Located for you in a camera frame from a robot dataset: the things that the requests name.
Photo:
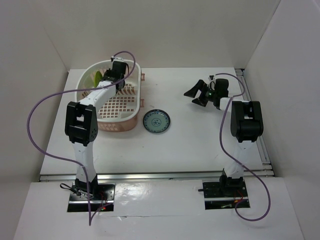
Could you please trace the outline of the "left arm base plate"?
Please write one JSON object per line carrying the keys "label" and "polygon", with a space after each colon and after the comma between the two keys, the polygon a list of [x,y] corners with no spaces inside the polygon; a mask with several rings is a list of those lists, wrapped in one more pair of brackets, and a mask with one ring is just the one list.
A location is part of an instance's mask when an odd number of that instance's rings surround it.
{"label": "left arm base plate", "polygon": [[71,186],[61,183],[61,189],[69,190],[68,200],[68,213],[83,213],[88,212],[88,198],[90,200],[91,211],[95,212],[99,209],[100,212],[113,212],[114,211],[114,198],[116,185],[100,184],[98,185],[97,192],[95,194],[88,195],[86,191],[76,190],[76,186],[72,183]]}

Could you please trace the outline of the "green plate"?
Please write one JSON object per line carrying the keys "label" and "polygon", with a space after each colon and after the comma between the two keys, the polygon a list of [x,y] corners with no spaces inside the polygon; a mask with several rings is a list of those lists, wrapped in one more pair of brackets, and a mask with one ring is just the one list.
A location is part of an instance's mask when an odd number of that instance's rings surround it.
{"label": "green plate", "polygon": [[94,78],[93,78],[93,84],[94,84],[94,88],[97,88],[100,81],[102,80],[103,78],[103,75],[102,73],[98,70],[95,75],[94,75]]}

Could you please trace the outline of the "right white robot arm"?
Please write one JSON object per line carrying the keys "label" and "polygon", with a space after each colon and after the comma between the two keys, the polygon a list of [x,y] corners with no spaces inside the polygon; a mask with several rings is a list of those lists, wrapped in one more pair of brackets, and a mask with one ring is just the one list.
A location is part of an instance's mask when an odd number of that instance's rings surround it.
{"label": "right white robot arm", "polygon": [[234,153],[222,170],[219,182],[203,183],[201,192],[205,198],[230,198],[244,196],[244,173],[248,170],[248,154],[254,143],[264,131],[261,104],[258,101],[236,100],[229,96],[229,81],[224,78],[215,79],[205,83],[202,79],[186,91],[183,95],[192,98],[192,102],[201,107],[212,102],[221,111],[224,111],[223,120],[230,113],[230,134],[236,139]]}

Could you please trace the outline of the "blue floral plate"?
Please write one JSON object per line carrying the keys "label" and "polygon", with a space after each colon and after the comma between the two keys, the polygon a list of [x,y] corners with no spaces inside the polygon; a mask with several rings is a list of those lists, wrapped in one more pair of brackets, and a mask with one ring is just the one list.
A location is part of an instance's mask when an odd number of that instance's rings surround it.
{"label": "blue floral plate", "polygon": [[170,127],[171,118],[161,109],[152,109],[143,116],[142,123],[149,133],[162,134]]}

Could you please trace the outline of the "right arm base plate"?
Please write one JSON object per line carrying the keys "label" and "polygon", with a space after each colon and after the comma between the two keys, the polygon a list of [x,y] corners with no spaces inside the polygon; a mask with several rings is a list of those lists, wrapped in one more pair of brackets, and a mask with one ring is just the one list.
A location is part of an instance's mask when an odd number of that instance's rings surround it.
{"label": "right arm base plate", "polygon": [[250,208],[250,201],[245,182],[240,187],[222,190],[219,182],[203,182],[197,190],[203,193],[206,210]]}

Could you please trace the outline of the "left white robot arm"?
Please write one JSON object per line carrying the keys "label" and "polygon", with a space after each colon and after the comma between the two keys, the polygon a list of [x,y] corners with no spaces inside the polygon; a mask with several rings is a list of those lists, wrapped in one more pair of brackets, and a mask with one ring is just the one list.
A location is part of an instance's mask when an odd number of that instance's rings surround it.
{"label": "left white robot arm", "polygon": [[124,88],[123,78],[129,68],[121,58],[112,61],[112,68],[106,70],[97,85],[98,90],[78,102],[69,102],[66,108],[65,134],[69,137],[80,163],[76,171],[75,188],[88,200],[99,193],[98,177],[94,167],[93,143],[98,135],[97,112],[119,90]]}

